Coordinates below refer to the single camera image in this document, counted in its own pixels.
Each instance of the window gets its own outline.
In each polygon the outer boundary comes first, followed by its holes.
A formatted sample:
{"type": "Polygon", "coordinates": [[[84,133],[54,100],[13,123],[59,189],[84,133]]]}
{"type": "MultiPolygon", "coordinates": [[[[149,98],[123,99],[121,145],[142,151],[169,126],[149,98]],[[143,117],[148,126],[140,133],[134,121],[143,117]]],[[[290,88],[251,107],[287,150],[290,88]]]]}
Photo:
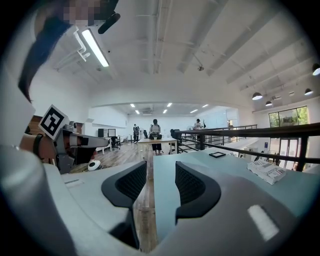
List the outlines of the window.
{"type": "Polygon", "coordinates": [[[306,106],[269,114],[270,127],[307,125],[308,109],[306,106]]]}

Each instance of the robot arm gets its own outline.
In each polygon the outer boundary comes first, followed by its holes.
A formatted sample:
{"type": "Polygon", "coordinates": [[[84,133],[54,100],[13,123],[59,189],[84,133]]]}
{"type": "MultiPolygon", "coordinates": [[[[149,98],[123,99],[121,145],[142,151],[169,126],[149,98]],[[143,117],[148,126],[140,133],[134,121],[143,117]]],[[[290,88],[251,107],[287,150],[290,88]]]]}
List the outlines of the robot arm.
{"type": "Polygon", "coordinates": [[[98,147],[107,147],[109,140],[88,136],[77,132],[77,123],[51,105],[39,123],[39,127],[53,140],[56,150],[56,163],[61,174],[69,173],[76,164],[88,163],[98,147]],[[68,138],[70,150],[66,149],[68,138]]]}

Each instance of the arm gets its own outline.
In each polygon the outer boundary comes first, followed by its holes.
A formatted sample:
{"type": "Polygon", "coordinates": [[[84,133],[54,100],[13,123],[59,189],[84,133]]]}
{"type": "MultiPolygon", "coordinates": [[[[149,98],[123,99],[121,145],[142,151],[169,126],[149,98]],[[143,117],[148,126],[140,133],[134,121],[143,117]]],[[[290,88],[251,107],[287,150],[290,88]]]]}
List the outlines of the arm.
{"type": "MultiPolygon", "coordinates": [[[[34,142],[36,136],[24,134],[20,143],[20,148],[26,151],[34,151],[34,142]]],[[[55,159],[56,158],[56,149],[53,141],[49,137],[43,137],[39,143],[39,157],[55,159]]]]}

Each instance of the white object on floor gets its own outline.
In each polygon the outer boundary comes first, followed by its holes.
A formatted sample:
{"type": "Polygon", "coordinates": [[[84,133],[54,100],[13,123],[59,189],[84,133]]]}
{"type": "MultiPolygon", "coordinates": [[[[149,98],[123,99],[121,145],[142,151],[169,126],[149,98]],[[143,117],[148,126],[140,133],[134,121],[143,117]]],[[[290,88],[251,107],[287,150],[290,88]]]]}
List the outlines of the white object on floor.
{"type": "Polygon", "coordinates": [[[99,160],[93,160],[89,162],[88,171],[95,171],[96,169],[99,168],[100,165],[101,165],[101,162],[99,160]]]}

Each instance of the door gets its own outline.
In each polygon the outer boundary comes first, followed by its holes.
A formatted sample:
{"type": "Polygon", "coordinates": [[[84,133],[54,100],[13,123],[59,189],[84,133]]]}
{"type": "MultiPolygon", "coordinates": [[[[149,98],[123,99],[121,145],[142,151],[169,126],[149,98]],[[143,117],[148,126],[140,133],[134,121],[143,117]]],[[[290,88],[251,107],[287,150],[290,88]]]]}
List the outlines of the door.
{"type": "MultiPolygon", "coordinates": [[[[300,140],[297,138],[290,138],[290,139],[280,139],[280,155],[281,156],[289,156],[289,157],[296,157],[300,154],[300,140]]],[[[281,160],[280,167],[286,168],[288,170],[295,169],[295,162],[293,161],[285,161],[281,160]]]]}

